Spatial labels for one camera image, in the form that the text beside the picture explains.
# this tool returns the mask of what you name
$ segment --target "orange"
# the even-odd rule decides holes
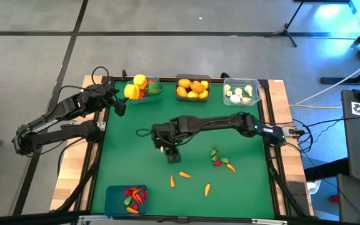
[[[194,81],[191,84],[191,90],[194,91],[197,94],[201,94],[202,92],[204,92],[204,86],[198,82],[198,81]]]

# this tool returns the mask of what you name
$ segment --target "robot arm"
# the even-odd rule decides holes
[[[12,140],[16,153],[27,155],[44,144],[64,141],[70,138],[82,137],[87,141],[98,142],[101,130],[94,121],[85,121],[80,125],[61,126],[61,130],[43,133],[41,131],[51,127],[60,121],[72,120],[78,116],[85,117],[90,113],[113,106],[115,113],[123,116],[126,110],[126,99],[118,99],[116,90],[112,84],[93,84],[84,88],[83,92],[74,94],[63,99],[53,110],[47,114],[19,126]]]
[[[233,128],[245,137],[260,135],[267,137],[270,144],[285,145],[286,140],[281,127],[268,127],[253,115],[239,112],[230,116],[198,118],[195,116],[179,116],[164,124],[154,124],[151,137],[155,148],[165,150],[169,163],[180,162],[177,146],[186,144],[186,138],[192,138],[201,131]]]

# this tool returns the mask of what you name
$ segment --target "yellow fruit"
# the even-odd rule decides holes
[[[207,82],[207,81],[201,81],[201,84],[204,86],[204,89],[209,88],[209,82]]]
[[[191,90],[193,90],[195,93],[199,94],[204,92],[204,86],[198,82],[198,81],[194,81],[191,84]]]
[[[177,87],[176,93],[178,96],[187,97],[187,91],[184,87]]]
[[[144,90],[148,83],[147,77],[143,74],[137,74],[132,79],[132,83],[137,85],[141,90]]]
[[[191,81],[189,79],[180,79],[177,84],[180,86],[180,87],[184,87],[184,88],[190,88],[191,86]]]
[[[199,97],[200,99],[202,99],[202,98],[206,98],[208,95],[209,95],[208,91],[207,91],[207,90],[204,90],[204,92],[202,92],[201,94],[199,94],[198,97]]]
[[[198,98],[198,93],[195,93],[194,91],[190,91],[187,94],[188,98]]]
[[[124,88],[124,97],[129,99],[139,99],[140,98],[140,88],[134,84],[127,84]]]

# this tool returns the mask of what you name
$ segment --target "tripod leg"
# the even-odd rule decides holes
[[[296,47],[297,47],[297,44],[295,43],[293,37],[291,37],[290,33],[288,33],[288,31],[285,31],[285,32],[284,32],[284,35],[287,36],[287,37],[290,39],[290,41],[292,42],[292,44],[293,44],[294,47],[296,48]]]

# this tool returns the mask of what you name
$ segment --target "gray floor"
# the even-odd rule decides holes
[[[71,31],[81,2],[0,0],[0,30]],[[81,30],[275,31],[288,22],[297,6],[288,0],[94,0],[89,2]],[[360,23],[346,4],[306,3],[290,31],[360,33]],[[298,48],[281,37],[78,37],[64,84],[81,85],[84,75],[99,65],[112,75],[126,69],[129,75],[193,73],[216,78],[226,71],[234,78],[283,79],[289,102],[295,103],[327,87],[319,84],[320,77],[344,77],[360,68],[356,59],[360,46],[353,46],[351,39],[295,40]],[[0,37],[0,138],[5,140],[0,147],[0,216],[9,213],[27,163],[27,158],[14,153],[10,140],[20,124],[45,111],[68,42],[69,37]],[[344,88],[360,87],[339,86],[307,104],[340,106]],[[67,89],[61,96],[75,92]],[[305,123],[341,114],[339,109],[292,108],[293,117]],[[312,131],[317,135],[324,128]],[[48,211],[58,154],[57,149],[41,158],[24,213]],[[345,155],[342,122],[324,133],[309,153],[324,162]]]

